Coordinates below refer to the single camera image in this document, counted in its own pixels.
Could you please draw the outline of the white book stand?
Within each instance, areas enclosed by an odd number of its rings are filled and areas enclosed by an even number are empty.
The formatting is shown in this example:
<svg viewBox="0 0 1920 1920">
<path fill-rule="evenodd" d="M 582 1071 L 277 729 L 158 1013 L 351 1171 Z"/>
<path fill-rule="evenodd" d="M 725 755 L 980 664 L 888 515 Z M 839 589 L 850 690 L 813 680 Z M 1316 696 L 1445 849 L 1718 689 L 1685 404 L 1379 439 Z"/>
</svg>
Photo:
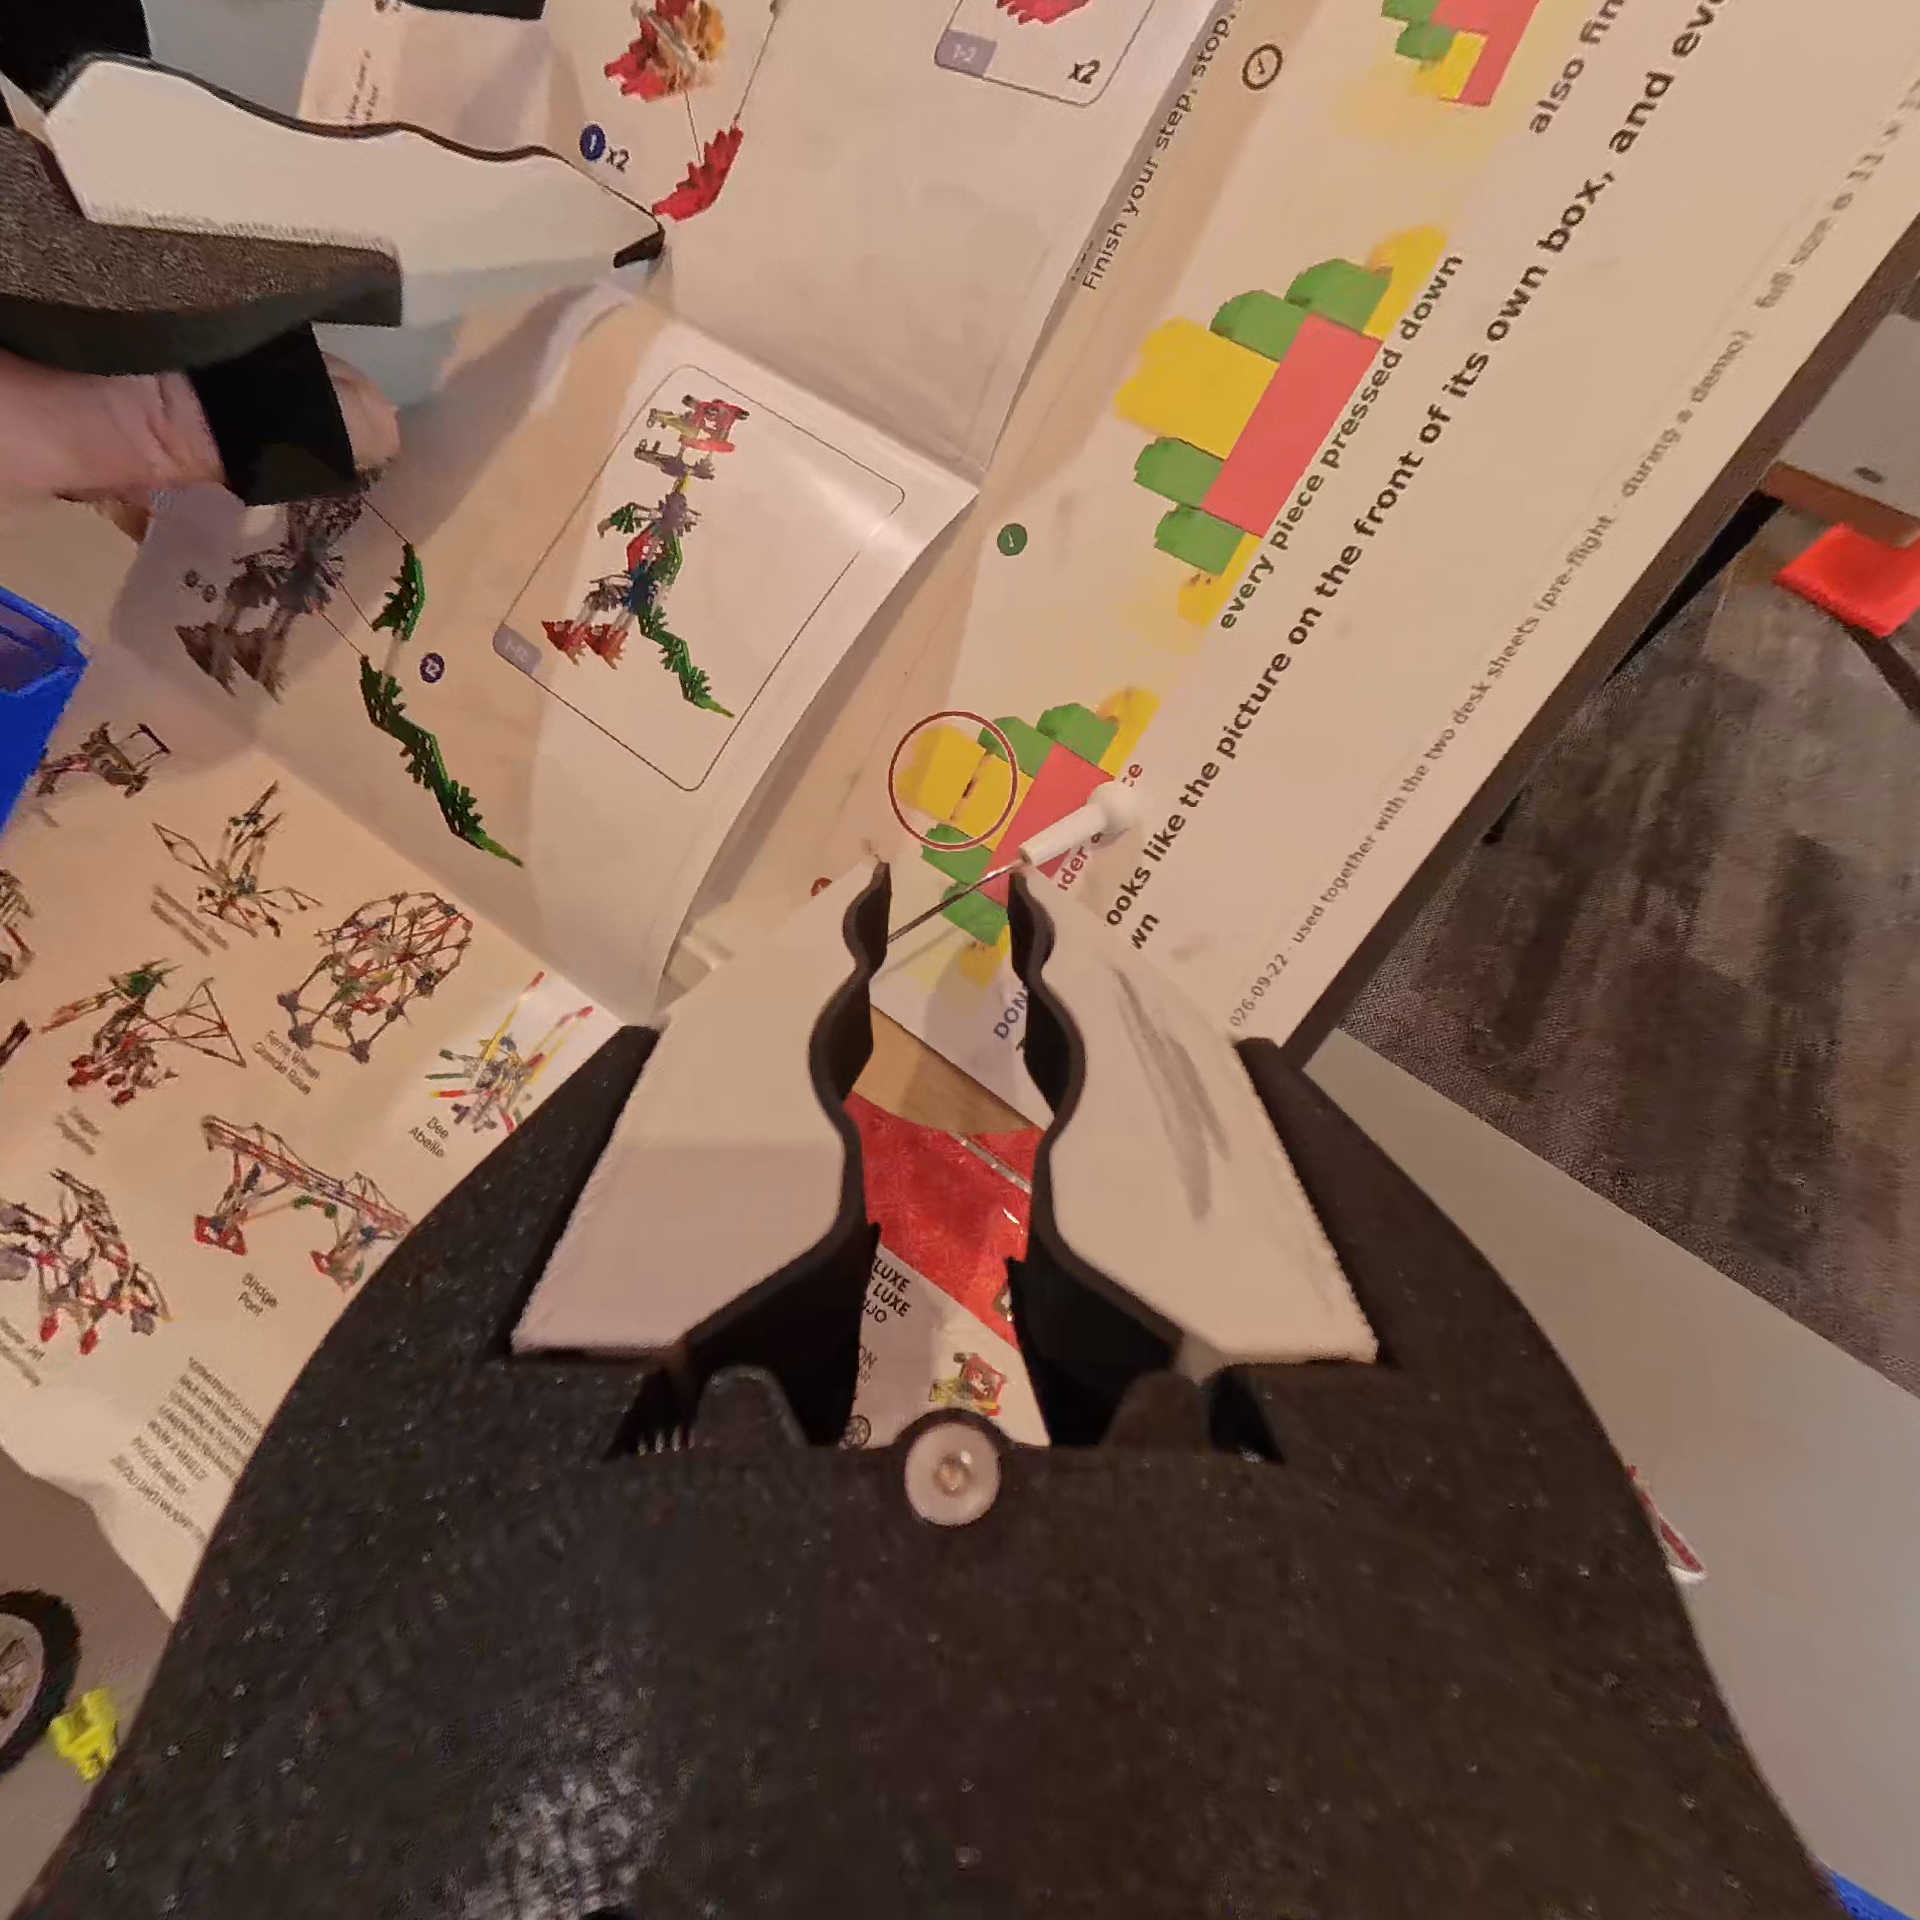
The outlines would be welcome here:
<svg viewBox="0 0 1920 1920">
<path fill-rule="evenodd" d="M 898 945 L 907 932 L 919 930 L 928 922 L 947 915 L 950 906 L 983 895 L 991 882 L 1011 881 L 1020 873 L 1040 873 L 1051 861 L 1088 847 L 1104 847 L 1122 839 L 1139 825 L 1141 797 L 1128 785 L 1108 783 L 1098 786 L 1086 805 L 1068 812 L 1055 823 L 1021 841 L 1014 855 L 1000 864 L 983 871 L 980 877 L 965 882 L 958 895 L 930 906 L 914 920 L 902 922 L 886 935 L 886 945 Z"/>
</svg>

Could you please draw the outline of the colourful toy packaging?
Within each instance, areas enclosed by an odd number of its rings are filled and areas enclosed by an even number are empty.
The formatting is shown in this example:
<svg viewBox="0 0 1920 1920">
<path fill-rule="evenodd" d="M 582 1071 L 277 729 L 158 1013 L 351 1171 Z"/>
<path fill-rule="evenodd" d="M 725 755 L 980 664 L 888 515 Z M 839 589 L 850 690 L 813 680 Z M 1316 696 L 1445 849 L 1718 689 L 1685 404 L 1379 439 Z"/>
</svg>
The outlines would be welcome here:
<svg viewBox="0 0 1920 1920">
<path fill-rule="evenodd" d="M 883 1450 L 934 1413 L 1043 1448 L 1011 1307 L 1040 1127 L 886 1016 L 847 1116 L 878 1245 L 843 1448 Z"/>
</svg>

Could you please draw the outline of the white task instruction board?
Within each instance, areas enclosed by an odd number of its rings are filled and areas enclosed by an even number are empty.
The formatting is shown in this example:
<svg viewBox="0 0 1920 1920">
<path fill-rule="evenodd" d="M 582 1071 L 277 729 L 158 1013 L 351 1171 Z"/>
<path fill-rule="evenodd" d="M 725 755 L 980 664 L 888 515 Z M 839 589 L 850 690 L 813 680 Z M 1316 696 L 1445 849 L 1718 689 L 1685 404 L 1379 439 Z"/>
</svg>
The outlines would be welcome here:
<svg viewBox="0 0 1920 1920">
<path fill-rule="evenodd" d="M 1270 1040 L 1915 221 L 1915 5 L 1226 5 L 1011 431 L 902 767 L 896 1019 L 998 1065 L 1046 875 Z"/>
</svg>

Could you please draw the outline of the small black wheel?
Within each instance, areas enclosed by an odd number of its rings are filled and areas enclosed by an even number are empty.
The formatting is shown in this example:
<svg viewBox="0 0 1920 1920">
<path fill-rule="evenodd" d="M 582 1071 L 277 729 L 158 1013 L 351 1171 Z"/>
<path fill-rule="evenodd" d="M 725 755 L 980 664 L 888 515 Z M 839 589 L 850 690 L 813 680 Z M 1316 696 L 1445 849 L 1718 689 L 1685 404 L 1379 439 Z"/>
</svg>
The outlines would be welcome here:
<svg viewBox="0 0 1920 1920">
<path fill-rule="evenodd" d="M 79 1671 L 79 1621 L 48 1592 L 3 1592 L 3 1775 L 67 1713 Z"/>
</svg>

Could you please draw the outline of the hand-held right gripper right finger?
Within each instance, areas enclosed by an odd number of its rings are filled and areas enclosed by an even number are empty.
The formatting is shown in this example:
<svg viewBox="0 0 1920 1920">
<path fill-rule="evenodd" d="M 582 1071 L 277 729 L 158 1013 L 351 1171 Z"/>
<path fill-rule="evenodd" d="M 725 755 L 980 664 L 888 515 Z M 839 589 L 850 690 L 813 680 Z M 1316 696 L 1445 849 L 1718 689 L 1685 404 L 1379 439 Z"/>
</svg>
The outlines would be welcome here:
<svg viewBox="0 0 1920 1920">
<path fill-rule="evenodd" d="M 1379 1338 L 1247 1063 L 1141 949 L 1014 881 L 1024 1065 L 1050 1122 L 1014 1288 L 1020 1340 L 1070 1378 L 1360 1363 Z"/>
</svg>

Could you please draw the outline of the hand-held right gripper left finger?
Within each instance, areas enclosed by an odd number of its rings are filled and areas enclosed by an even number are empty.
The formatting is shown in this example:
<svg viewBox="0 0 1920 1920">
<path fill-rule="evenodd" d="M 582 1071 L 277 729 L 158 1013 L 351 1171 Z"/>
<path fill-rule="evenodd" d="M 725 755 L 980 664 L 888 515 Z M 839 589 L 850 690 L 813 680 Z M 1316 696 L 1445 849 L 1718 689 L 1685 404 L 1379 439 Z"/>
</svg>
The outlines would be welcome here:
<svg viewBox="0 0 1920 1920">
<path fill-rule="evenodd" d="M 667 1013 L 511 1332 L 517 1356 L 692 1353 L 866 1228 L 847 1097 L 892 873 L 861 857 Z"/>
</svg>

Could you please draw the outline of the orange traffic cone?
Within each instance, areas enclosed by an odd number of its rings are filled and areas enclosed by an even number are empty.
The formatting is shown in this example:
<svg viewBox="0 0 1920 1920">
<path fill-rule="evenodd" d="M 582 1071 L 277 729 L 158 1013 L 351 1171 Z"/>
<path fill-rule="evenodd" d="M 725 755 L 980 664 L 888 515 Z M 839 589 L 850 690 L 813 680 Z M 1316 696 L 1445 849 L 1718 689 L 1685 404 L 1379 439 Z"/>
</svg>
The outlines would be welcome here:
<svg viewBox="0 0 1920 1920">
<path fill-rule="evenodd" d="M 1917 613 L 1917 543 L 1883 544 L 1834 525 L 1783 565 L 1773 583 L 1839 625 L 1883 640 Z"/>
</svg>

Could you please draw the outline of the building instruction sheet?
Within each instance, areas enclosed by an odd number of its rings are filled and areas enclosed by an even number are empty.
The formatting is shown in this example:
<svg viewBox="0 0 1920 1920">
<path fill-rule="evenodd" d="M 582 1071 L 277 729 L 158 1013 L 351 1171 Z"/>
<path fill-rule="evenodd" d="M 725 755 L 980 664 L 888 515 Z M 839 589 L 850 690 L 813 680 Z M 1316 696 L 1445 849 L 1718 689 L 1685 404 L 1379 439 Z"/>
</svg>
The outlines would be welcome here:
<svg viewBox="0 0 1920 1920">
<path fill-rule="evenodd" d="M 292 112 L 324 5 L 150 5 Z M 663 253 L 428 331 L 351 496 L 150 498 L 4 827 L 4 1452 L 171 1623 L 418 1220 L 691 984 L 719 855 L 973 500 L 1204 5 L 542 5 L 484 107 Z"/>
</svg>

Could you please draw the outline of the person's left hand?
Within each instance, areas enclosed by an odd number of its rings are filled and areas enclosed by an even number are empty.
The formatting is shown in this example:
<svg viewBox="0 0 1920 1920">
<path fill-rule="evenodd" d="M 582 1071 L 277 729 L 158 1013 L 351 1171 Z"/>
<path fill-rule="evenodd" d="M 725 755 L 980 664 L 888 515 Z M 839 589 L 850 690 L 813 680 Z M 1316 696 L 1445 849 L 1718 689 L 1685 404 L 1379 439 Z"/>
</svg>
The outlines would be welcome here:
<svg viewBox="0 0 1920 1920">
<path fill-rule="evenodd" d="M 155 495 L 244 491 L 294 456 L 292 479 L 351 485 L 400 451 L 383 392 L 306 336 L 229 364 L 86 375 L 3 355 L 4 507 L 91 503 L 140 538 Z"/>
</svg>

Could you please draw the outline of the blue plastic bin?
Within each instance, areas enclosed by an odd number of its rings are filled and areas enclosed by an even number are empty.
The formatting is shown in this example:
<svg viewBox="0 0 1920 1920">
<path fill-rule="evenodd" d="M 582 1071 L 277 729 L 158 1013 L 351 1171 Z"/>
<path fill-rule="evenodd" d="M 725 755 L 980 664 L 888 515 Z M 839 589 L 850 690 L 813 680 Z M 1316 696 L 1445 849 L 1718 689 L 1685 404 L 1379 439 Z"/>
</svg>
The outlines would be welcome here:
<svg viewBox="0 0 1920 1920">
<path fill-rule="evenodd" d="M 86 672 L 77 631 L 3 589 L 3 827 L 36 778 Z"/>
</svg>

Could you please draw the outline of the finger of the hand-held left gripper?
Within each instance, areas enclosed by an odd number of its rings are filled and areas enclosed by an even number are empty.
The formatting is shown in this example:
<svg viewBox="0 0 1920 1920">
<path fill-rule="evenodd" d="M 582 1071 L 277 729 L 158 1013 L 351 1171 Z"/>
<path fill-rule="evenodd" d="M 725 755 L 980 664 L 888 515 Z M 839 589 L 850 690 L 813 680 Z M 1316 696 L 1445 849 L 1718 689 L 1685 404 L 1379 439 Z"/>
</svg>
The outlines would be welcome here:
<svg viewBox="0 0 1920 1920">
<path fill-rule="evenodd" d="M 383 253 L 398 328 L 588 287 L 664 251 L 650 211 L 551 151 L 303 124 L 131 57 L 72 67 L 36 109 L 36 136 L 95 221 Z"/>
</svg>

